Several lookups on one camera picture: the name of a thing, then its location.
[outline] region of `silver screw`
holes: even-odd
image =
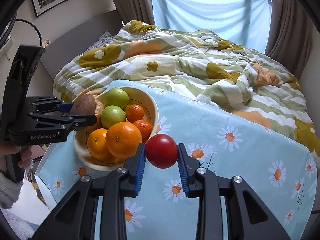
[[[90,177],[88,175],[84,175],[81,177],[81,182],[88,182],[90,180]]]
[[[127,169],[125,167],[121,167],[121,168],[117,169],[117,172],[120,173],[120,174],[124,174],[124,173],[127,172]]]
[[[203,167],[198,168],[197,171],[200,174],[205,174],[207,172],[207,170],[205,168],[203,168]]]
[[[235,181],[235,183],[241,183],[242,182],[242,178],[240,176],[233,177],[233,180]]]

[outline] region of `mandarin orange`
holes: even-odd
[[[92,157],[104,163],[108,163],[108,160],[113,158],[107,148],[107,131],[108,130],[104,128],[97,129],[89,135],[87,141],[88,150]]]
[[[126,159],[136,154],[142,136],[130,122],[119,122],[111,126],[106,135],[109,152],[116,158]]]
[[[148,139],[151,134],[151,124],[145,120],[137,120],[133,123],[141,132],[142,139]]]
[[[142,120],[144,117],[143,108],[139,105],[128,106],[125,110],[125,116],[129,122],[134,123],[137,120]]]

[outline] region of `blue curtain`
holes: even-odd
[[[152,0],[156,25],[192,32],[209,29],[223,39],[264,53],[270,0]]]

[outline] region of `fruit bowl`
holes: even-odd
[[[143,108],[144,117],[143,119],[148,121],[151,124],[151,134],[149,136],[152,137],[156,134],[157,124],[158,124],[158,107],[156,105],[153,97],[135,87],[120,87],[124,90],[129,96],[128,106],[136,104]],[[97,100],[106,104],[106,93],[108,91],[104,91],[100,95],[97,96]],[[74,147],[78,158],[88,167],[98,170],[98,171],[112,171],[121,166],[123,166],[125,160],[120,160],[117,158],[110,159],[108,163],[104,163],[98,161],[89,153],[87,147],[87,139],[89,137],[89,132],[87,130],[77,131],[74,135]]]

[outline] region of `wall socket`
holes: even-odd
[[[50,41],[49,41],[49,39],[46,39],[46,40],[44,40],[43,42],[42,42],[42,47],[47,47],[48,45],[50,44]]]

